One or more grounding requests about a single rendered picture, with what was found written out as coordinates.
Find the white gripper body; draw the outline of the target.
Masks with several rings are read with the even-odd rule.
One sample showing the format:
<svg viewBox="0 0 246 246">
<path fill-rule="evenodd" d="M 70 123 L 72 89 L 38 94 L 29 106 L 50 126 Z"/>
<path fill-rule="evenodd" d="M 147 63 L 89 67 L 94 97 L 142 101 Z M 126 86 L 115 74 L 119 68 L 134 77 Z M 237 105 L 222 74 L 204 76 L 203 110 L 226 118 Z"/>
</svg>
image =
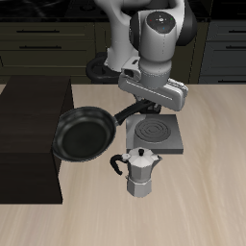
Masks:
<svg viewBox="0 0 246 246">
<path fill-rule="evenodd" d="M 144 98 L 173 111 L 180 111 L 185 104 L 188 88 L 185 84 L 168 79 L 164 86 L 149 88 L 129 76 L 120 75 L 118 86 L 136 97 Z"/>
</svg>

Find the black frying pan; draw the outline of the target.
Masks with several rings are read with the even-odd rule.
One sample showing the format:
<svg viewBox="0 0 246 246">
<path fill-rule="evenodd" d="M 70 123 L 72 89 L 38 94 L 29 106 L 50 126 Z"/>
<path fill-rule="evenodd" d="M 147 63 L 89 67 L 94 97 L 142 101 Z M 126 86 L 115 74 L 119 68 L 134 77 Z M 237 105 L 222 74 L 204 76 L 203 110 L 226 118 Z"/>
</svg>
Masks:
<svg viewBox="0 0 246 246">
<path fill-rule="evenodd" d="M 53 153 L 61 160 L 82 162 L 102 155 L 114 141 L 116 127 L 141 110 L 154 106 L 142 99 L 116 115 L 97 107 L 80 107 L 60 116 Z"/>
</svg>

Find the dark grey stove plate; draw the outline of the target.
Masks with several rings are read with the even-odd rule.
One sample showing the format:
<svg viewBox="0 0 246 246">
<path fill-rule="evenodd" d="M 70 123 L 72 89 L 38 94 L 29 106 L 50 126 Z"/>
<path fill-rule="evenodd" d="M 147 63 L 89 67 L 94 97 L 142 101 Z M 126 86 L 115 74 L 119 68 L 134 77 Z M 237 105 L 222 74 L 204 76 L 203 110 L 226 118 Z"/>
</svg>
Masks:
<svg viewBox="0 0 246 246">
<path fill-rule="evenodd" d="M 135 114 L 126 119 L 126 149 L 142 147 L 154 154 L 182 154 L 184 146 L 175 114 Z"/>
</svg>

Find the silver moka pot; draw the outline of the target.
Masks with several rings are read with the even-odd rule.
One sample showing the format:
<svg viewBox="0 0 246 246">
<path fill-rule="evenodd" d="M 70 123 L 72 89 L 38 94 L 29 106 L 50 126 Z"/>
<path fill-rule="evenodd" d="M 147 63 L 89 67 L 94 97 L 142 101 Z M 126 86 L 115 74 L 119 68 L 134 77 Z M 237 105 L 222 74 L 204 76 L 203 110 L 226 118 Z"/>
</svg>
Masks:
<svg viewBox="0 0 246 246">
<path fill-rule="evenodd" d="M 110 164 L 118 175 L 123 172 L 119 170 L 118 161 L 126 163 L 129 174 L 127 179 L 127 191 L 137 198 L 144 198 L 152 192 L 151 174 L 154 167 L 162 160 L 151 150 L 137 147 L 132 149 L 128 154 L 114 155 Z"/>
</svg>

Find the dark kitchen cupboard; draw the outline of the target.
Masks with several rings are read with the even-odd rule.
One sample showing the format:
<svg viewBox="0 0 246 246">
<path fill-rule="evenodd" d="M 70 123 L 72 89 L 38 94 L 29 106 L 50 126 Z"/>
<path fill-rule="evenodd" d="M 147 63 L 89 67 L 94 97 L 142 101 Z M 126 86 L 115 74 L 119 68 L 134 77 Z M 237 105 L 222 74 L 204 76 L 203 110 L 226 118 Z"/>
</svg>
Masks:
<svg viewBox="0 0 246 246">
<path fill-rule="evenodd" d="M 199 22 L 190 84 L 246 84 L 246 20 Z"/>
<path fill-rule="evenodd" d="M 0 84 L 12 75 L 69 76 L 88 84 L 86 65 L 111 46 L 107 22 L 1 22 Z"/>
</svg>

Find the dark wooden cabinet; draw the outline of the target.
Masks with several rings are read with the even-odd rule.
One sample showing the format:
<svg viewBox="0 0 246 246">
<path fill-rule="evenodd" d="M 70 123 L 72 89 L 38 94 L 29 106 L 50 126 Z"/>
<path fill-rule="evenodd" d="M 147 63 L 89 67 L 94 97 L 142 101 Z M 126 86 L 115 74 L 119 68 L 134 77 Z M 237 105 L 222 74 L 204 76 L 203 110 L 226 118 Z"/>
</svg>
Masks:
<svg viewBox="0 0 246 246">
<path fill-rule="evenodd" d="M 0 93 L 0 204 L 60 204 L 52 143 L 74 108 L 67 76 L 12 76 Z"/>
</svg>

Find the black kitchen countertop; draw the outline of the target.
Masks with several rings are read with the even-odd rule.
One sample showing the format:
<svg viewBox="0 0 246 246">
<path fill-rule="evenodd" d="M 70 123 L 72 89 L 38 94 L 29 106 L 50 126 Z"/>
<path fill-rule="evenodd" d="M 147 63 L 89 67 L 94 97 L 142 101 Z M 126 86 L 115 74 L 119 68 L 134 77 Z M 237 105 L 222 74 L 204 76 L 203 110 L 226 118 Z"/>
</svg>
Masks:
<svg viewBox="0 0 246 246">
<path fill-rule="evenodd" d="M 246 20 L 246 0 L 187 0 L 198 22 Z M 0 0 L 0 22 L 109 22 L 94 0 Z"/>
</svg>

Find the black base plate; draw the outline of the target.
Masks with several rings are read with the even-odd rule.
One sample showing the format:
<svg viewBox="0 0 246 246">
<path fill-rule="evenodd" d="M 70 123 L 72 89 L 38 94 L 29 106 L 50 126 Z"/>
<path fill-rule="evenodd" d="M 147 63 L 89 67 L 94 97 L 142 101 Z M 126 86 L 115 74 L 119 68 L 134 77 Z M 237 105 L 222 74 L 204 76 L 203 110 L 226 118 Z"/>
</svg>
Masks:
<svg viewBox="0 0 246 246">
<path fill-rule="evenodd" d="M 107 57 L 107 52 L 99 52 L 86 65 L 86 75 L 95 85 L 116 85 L 118 83 L 120 73 L 105 66 Z"/>
</svg>

